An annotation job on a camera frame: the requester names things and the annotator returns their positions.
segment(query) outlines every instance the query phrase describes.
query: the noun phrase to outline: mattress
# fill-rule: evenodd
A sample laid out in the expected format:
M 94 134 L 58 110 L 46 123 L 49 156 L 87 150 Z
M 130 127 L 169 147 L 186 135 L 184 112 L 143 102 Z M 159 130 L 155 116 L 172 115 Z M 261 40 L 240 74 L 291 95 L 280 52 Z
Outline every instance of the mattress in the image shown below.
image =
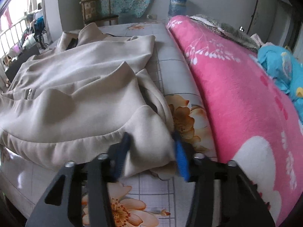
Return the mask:
M 203 107 L 189 67 L 163 23 L 123 24 L 100 27 L 100 30 L 119 37 L 155 35 L 154 53 L 146 65 L 155 85 L 165 97 L 186 100 L 188 107 Z M 203 146 L 206 155 L 216 161 L 212 140 Z M 0 189 L 28 218 L 56 172 L 27 161 L 7 148 L 2 146 L 0 148 Z M 193 195 L 193 183 L 186 183 L 178 176 L 168 177 L 164 174 L 157 176 L 151 172 L 121 179 L 120 183 L 131 186 L 126 197 L 143 201 L 146 204 L 145 211 L 160 212 L 165 209 L 170 213 L 159 217 L 158 226 L 185 226 Z M 215 182 L 213 226 L 219 224 L 218 219 L 219 182 Z

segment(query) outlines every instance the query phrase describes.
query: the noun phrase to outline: orange flower print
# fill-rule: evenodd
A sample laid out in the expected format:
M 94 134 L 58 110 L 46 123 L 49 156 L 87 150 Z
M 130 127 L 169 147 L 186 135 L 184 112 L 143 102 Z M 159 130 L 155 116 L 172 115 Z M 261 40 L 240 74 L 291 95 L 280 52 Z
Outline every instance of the orange flower print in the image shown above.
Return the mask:
M 189 108 L 189 100 L 180 95 L 165 98 L 173 116 L 175 129 L 183 141 L 191 143 L 197 152 L 208 152 L 209 149 L 202 144 L 213 144 L 213 138 L 205 109 L 198 105 Z
M 111 199 L 112 213 L 116 227 L 134 227 L 139 225 L 156 227 L 159 225 L 158 216 L 170 215 L 166 209 L 163 209 L 159 214 L 144 211 L 146 204 L 143 201 L 125 198 L 131 189 L 131 186 L 123 186 L 119 182 L 108 183 L 109 197 Z M 84 226 L 89 225 L 88 204 L 88 196 L 85 195 L 82 197 L 82 205 L 84 206 L 82 223 Z

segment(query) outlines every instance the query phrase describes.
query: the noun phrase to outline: screw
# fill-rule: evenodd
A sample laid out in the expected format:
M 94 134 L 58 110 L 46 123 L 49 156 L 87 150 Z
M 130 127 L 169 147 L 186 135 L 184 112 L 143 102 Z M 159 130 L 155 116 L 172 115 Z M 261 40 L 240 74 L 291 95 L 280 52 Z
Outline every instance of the screw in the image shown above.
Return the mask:
M 196 153 L 196 154 L 194 154 L 194 158 L 195 159 L 203 159 L 204 157 L 205 157 L 205 155 L 202 154 L 202 153 Z
M 116 162 L 114 160 L 111 160 L 110 165 L 111 165 L 111 167 L 115 167 Z
M 231 167 L 237 166 L 237 162 L 235 162 L 234 160 L 230 160 L 227 164 L 228 164 L 228 166 L 231 166 Z
M 76 162 L 74 162 L 74 161 L 69 161 L 69 162 L 66 162 L 65 167 L 73 167 L 73 166 L 75 166 L 75 165 L 76 165 Z
M 100 154 L 100 155 L 98 156 L 98 159 L 105 160 L 105 159 L 107 159 L 108 157 L 109 157 L 108 154 Z

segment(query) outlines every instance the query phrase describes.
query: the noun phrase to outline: wooden chair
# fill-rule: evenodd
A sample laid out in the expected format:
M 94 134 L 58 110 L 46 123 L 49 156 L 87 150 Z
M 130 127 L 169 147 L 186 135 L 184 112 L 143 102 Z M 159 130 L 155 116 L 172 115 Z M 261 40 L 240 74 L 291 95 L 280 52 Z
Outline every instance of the wooden chair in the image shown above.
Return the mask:
M 108 21 L 109 25 L 112 25 L 112 20 L 114 20 L 116 22 L 116 25 L 118 25 L 118 15 L 111 13 L 111 0 L 109 0 L 109 14 L 96 14 L 95 16 L 86 19 L 85 16 L 85 8 L 84 8 L 84 4 L 86 2 L 92 2 L 92 1 L 98 1 L 98 0 L 81 0 L 81 2 L 79 4 L 81 4 L 82 7 L 82 15 L 83 15 L 83 20 L 84 20 L 84 25 L 88 25 L 92 22 L 105 22 Z

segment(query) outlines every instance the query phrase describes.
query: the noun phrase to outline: blue container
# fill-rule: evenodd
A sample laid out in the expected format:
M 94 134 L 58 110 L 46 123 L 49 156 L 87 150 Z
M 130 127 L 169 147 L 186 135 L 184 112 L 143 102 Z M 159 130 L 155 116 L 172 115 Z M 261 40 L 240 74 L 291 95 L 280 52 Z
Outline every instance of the blue container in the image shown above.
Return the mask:
M 170 0 L 169 16 L 186 15 L 187 0 Z

